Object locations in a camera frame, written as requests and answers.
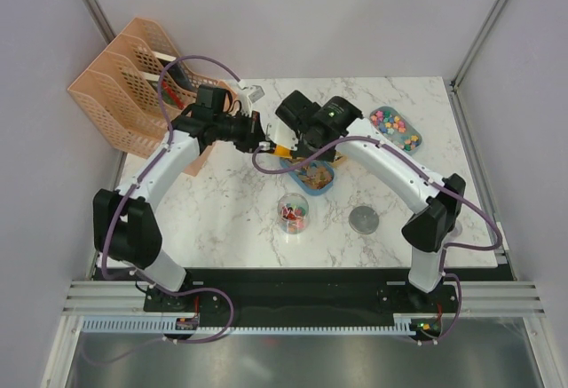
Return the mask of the yellow plastic scoop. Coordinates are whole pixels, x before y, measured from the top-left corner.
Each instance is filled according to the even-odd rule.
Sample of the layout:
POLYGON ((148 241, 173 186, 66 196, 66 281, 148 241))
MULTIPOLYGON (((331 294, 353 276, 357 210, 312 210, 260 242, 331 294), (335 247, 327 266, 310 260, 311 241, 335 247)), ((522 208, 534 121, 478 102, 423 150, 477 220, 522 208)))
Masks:
POLYGON ((278 156, 280 158, 284 158, 284 159, 292 159, 292 151, 284 146, 281 145, 274 145, 271 148, 271 153, 275 156, 278 156))

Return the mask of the light blue star candy tray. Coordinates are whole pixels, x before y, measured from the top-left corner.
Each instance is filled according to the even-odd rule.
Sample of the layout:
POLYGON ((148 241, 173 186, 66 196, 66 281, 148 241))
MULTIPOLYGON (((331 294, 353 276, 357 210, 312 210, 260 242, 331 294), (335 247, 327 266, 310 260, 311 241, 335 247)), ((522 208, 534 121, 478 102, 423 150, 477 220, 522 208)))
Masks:
POLYGON ((394 107, 378 107, 368 118, 383 136, 406 153, 413 154, 422 146, 421 133, 394 107))

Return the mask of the tan lollipop tray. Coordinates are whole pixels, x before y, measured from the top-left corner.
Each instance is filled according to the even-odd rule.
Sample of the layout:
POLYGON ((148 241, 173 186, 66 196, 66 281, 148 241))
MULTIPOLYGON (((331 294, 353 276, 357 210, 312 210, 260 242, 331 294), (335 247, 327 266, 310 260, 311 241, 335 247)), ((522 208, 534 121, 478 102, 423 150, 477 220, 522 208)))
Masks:
POLYGON ((330 163, 330 166, 333 167, 334 169, 338 168, 339 166, 341 166, 343 163, 345 163, 347 161, 347 157, 339 152, 335 153, 335 157, 334 160, 330 163))

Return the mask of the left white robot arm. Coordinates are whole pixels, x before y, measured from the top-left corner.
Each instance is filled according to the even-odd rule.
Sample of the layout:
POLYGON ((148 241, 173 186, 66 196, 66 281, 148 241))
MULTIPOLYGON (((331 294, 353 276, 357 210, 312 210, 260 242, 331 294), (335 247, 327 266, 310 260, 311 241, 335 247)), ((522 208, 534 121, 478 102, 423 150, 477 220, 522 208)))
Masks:
POLYGON ((129 264, 164 290, 176 311, 192 306, 195 295, 185 284, 186 270, 162 248, 155 210, 178 176, 216 141, 231 142, 251 153, 267 137, 253 104, 264 96, 253 85, 232 99, 228 90, 202 86, 195 102, 171 122, 163 141, 140 170, 115 190, 99 190, 93 199, 94 246, 101 269, 108 259, 129 264))

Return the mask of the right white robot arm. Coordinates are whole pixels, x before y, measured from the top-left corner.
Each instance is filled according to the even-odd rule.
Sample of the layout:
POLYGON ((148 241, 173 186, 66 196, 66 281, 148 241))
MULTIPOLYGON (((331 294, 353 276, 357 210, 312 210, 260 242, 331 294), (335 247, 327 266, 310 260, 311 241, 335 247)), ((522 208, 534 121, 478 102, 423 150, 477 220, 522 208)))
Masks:
POLYGON ((359 163, 389 187, 412 211, 401 229, 412 247, 406 300, 416 311, 438 301, 442 278, 442 246, 461 213, 466 182, 443 177, 400 150, 347 99, 334 96, 321 106, 293 91, 277 107, 279 122, 294 132, 296 151, 309 156, 324 146, 359 163))

